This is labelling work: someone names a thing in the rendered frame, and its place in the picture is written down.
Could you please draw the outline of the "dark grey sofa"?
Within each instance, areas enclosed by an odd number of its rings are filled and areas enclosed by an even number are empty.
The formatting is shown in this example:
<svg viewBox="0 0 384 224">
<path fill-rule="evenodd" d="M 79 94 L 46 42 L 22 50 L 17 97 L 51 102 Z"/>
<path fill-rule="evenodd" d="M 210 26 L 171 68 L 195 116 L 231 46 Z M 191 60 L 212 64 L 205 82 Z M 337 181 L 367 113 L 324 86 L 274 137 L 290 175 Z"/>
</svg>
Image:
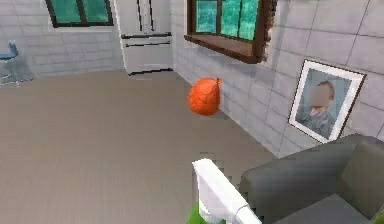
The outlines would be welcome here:
<svg viewBox="0 0 384 224">
<path fill-rule="evenodd" d="M 361 134 L 245 171 L 240 193 L 262 224 L 376 224 L 384 213 L 384 142 Z"/>
</svg>

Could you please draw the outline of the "white fridge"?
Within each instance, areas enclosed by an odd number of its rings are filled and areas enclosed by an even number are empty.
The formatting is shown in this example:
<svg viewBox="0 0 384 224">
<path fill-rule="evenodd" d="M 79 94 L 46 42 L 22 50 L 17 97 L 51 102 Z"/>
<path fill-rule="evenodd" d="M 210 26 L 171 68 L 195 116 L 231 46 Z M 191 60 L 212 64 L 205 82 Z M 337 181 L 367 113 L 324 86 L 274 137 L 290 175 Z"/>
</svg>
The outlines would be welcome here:
<svg viewBox="0 0 384 224">
<path fill-rule="evenodd" d="M 129 75 L 172 69 L 170 0 L 152 0 L 151 31 L 148 0 L 140 0 L 143 32 L 136 0 L 114 0 L 123 64 Z"/>
</svg>

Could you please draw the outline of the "brown framed window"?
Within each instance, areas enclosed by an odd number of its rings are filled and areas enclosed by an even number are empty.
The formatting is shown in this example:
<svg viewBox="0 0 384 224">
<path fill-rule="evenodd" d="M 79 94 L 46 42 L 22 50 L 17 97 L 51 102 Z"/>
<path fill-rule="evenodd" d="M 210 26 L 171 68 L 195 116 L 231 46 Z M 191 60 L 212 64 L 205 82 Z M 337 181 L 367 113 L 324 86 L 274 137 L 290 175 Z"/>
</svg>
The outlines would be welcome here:
<svg viewBox="0 0 384 224">
<path fill-rule="evenodd" d="M 246 64 L 266 62 L 278 0 L 187 0 L 184 39 Z"/>
</svg>

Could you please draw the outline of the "white framed portrait picture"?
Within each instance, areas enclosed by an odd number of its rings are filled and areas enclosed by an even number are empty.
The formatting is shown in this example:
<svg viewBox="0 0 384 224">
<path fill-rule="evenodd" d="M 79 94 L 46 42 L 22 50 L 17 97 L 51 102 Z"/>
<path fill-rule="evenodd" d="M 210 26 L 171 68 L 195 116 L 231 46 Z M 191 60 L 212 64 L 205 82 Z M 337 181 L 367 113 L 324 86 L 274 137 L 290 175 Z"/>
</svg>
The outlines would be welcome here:
<svg viewBox="0 0 384 224">
<path fill-rule="evenodd" d="M 367 75 L 305 59 L 289 123 L 327 143 L 341 136 Z"/>
</svg>

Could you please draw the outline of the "dark framed window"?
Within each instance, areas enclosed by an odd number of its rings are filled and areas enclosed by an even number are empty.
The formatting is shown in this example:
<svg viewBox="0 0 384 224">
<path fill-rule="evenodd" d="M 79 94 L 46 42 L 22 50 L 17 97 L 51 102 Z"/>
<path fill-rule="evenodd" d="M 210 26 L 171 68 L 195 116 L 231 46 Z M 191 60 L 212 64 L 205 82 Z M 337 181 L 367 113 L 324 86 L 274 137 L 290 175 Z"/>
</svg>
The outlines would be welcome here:
<svg viewBox="0 0 384 224">
<path fill-rule="evenodd" d="M 45 0 L 54 28 L 112 26 L 110 0 Z"/>
</svg>

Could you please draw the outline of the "blue stool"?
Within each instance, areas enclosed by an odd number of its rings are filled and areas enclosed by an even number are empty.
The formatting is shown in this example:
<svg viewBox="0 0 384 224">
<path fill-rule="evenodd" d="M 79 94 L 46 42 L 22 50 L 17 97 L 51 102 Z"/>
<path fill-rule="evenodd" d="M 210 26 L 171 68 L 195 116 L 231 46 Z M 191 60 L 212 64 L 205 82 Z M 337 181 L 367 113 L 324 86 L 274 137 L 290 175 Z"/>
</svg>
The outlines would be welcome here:
<svg viewBox="0 0 384 224">
<path fill-rule="evenodd" d="M 18 49 L 16 47 L 16 44 L 13 43 L 12 41 L 8 42 L 8 48 L 9 48 L 8 53 L 1 53 L 0 54 L 0 61 L 3 61 L 7 65 L 8 71 L 9 71 L 8 75 L 0 76 L 0 87 L 3 87 L 5 85 L 10 85 L 10 84 L 15 84 L 17 87 L 19 87 L 20 84 L 19 84 L 19 81 L 16 79 L 15 70 L 10 65 L 10 61 L 14 60 L 19 55 L 19 52 L 18 52 Z M 11 82 L 5 82 L 5 79 L 10 78 L 10 77 L 14 77 L 15 80 L 11 81 Z"/>
</svg>

